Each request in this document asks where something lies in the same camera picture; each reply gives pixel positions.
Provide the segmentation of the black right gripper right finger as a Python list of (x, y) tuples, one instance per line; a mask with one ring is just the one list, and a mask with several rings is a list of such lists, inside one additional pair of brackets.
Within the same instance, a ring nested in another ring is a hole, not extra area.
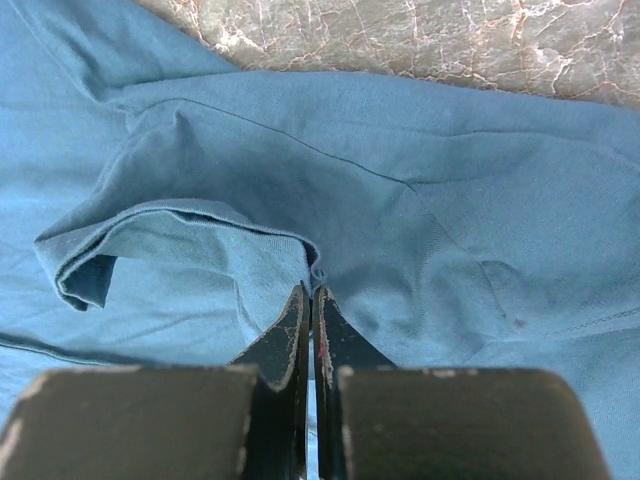
[(569, 385), (540, 369), (396, 366), (312, 301), (323, 479), (606, 479)]

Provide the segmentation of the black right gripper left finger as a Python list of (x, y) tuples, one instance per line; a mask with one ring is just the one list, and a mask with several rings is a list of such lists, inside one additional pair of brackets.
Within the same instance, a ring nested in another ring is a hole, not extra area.
[(5, 479), (302, 479), (310, 300), (215, 367), (94, 367), (38, 376), (1, 436)]

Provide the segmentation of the dark blue t-shirt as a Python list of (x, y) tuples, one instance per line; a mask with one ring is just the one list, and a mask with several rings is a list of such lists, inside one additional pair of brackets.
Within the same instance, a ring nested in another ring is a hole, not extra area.
[(244, 71), (130, 1), (1, 5), (1, 411), (229, 361), (327, 285), (394, 363), (537, 367), (639, 475), (639, 115)]

